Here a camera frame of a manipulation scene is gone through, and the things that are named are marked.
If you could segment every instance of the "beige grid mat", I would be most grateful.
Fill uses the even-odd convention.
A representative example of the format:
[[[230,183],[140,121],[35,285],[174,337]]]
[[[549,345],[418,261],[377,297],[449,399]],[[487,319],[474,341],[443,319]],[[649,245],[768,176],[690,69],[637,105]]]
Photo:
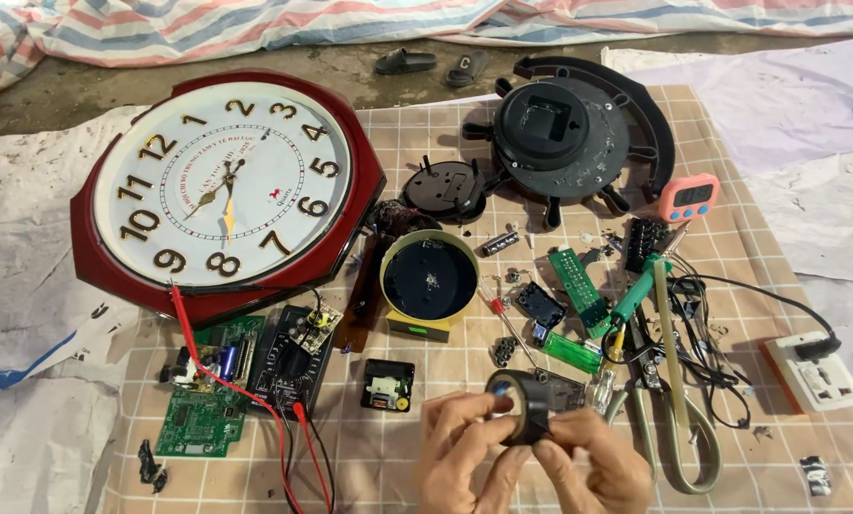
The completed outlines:
[[[759,209],[740,180],[724,148],[716,137],[702,105],[684,86],[651,89],[662,111],[669,117],[677,141],[675,176],[712,173],[722,181],[722,192],[715,210],[704,220],[692,224],[680,254],[701,274],[722,275],[748,284],[757,284],[781,295],[805,302],[798,281]],[[384,198],[396,198],[400,187],[417,169],[423,155],[431,162],[449,159],[489,159],[489,146],[483,142],[462,141],[459,127],[465,121],[486,122],[492,108],[488,104],[462,104],[381,111],[362,111],[361,120],[388,177]],[[647,170],[632,169],[630,181],[637,183]],[[638,187],[624,188],[634,206],[643,205]],[[529,203],[510,191],[502,190],[489,199],[487,211],[475,223],[446,229],[464,234],[469,245],[480,243],[505,231],[506,223],[518,223],[532,232],[540,232],[543,207]],[[480,259],[483,275],[504,275],[510,268],[530,270],[535,281],[556,285],[556,276],[546,259],[546,251],[568,242],[577,253],[602,244],[603,230],[625,233],[628,217],[611,218],[603,204],[592,209],[584,206],[563,208],[563,225],[553,233],[538,233],[532,251],[524,241],[489,259]],[[651,207],[635,211],[652,213]],[[581,242],[583,233],[592,234],[591,244]],[[362,248],[361,241],[356,249]],[[618,271],[617,255],[604,258],[589,267],[589,275],[602,295],[615,297],[625,284]],[[344,309],[353,286],[353,275],[342,273],[322,288],[325,301]],[[746,397],[753,412],[753,425],[766,425],[773,438],[758,441],[750,432],[723,426],[716,428],[724,454],[721,482],[708,496],[686,496],[676,492],[660,469],[656,503],[651,512],[853,512],[853,408],[826,415],[793,415],[786,397],[770,369],[756,349],[756,342],[817,329],[803,313],[782,308],[765,297],[708,283],[713,318],[710,325],[726,334],[714,333],[728,352],[730,361],[755,384],[755,395]],[[306,297],[295,299],[301,303]],[[527,320],[511,309],[509,316],[517,326]],[[570,319],[558,327],[566,333],[578,324]],[[417,512],[417,486],[412,473],[419,450],[419,406],[426,398],[449,391],[482,391],[494,371],[489,347],[500,336],[508,335],[503,324],[479,300],[469,306],[463,322],[453,328],[447,345],[388,333],[382,319],[370,336],[362,355],[342,356],[335,352],[327,368],[318,396],[315,419],[335,463],[340,512]],[[114,453],[106,485],[106,514],[261,514],[288,512],[281,492],[277,433],[266,416],[247,417],[242,440],[230,446],[226,459],[160,458],[169,469],[169,485],[152,496],[150,485],[138,480],[137,449],[142,439],[156,441],[169,401],[169,389],[157,384],[159,369],[174,360],[183,345],[178,326],[145,315],[134,338],[128,375],[121,392],[121,416],[115,430]],[[536,354],[542,366],[577,380],[584,373]],[[417,366],[413,408],[407,415],[392,415],[361,409],[363,363],[366,358],[390,358],[413,362]],[[516,353],[512,368],[529,368],[527,358]],[[703,390],[691,382],[688,393],[703,408]],[[653,414],[649,395],[649,420]],[[744,413],[730,394],[716,393],[716,409],[727,420]],[[614,430],[632,437],[625,414],[616,418]],[[664,436],[658,429],[655,434]],[[660,438],[660,449],[665,447]],[[311,461],[300,450],[293,488],[306,512],[324,512]],[[811,497],[798,458],[819,455],[827,463],[832,479],[832,496]],[[493,455],[478,470],[482,481],[489,471]],[[693,478],[698,465],[692,452],[684,457],[684,473]],[[275,494],[268,496],[274,489]],[[529,461],[512,497],[512,511],[524,513],[559,512],[556,494],[536,461]]]

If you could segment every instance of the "striped tarp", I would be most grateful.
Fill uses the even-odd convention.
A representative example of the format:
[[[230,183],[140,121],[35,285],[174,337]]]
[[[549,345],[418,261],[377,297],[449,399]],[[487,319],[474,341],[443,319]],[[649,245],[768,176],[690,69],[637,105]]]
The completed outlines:
[[[544,46],[690,31],[853,35],[853,0],[0,0],[0,89],[45,54],[142,67],[287,45]]]

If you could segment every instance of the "white clock dial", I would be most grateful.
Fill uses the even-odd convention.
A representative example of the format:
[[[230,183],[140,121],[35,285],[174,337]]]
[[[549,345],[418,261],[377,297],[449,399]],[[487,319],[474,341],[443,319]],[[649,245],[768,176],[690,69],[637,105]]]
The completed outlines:
[[[298,258],[351,182],[340,125],[314,99],[262,82],[175,97],[125,133],[94,198],[100,238],[132,272],[220,286]]]

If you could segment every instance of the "sandal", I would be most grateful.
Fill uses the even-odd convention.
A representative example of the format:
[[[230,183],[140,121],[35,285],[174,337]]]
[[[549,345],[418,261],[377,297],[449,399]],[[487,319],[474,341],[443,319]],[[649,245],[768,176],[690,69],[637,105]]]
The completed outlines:
[[[410,54],[405,49],[392,50],[375,61],[375,72],[381,75],[400,75],[426,71],[436,67],[436,56],[429,53]]]
[[[488,60],[489,56],[483,50],[462,54],[446,72],[446,84],[454,88],[473,84],[487,66]]]

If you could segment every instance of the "black electrical tape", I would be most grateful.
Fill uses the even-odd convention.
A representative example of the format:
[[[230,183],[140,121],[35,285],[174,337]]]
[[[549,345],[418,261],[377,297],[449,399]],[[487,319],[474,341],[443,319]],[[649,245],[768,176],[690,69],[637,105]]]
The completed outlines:
[[[522,399],[519,427],[502,442],[504,446],[533,445],[547,434],[547,389],[535,380],[535,375],[518,369],[500,369],[490,375],[487,389],[493,394],[503,394],[515,388]]]

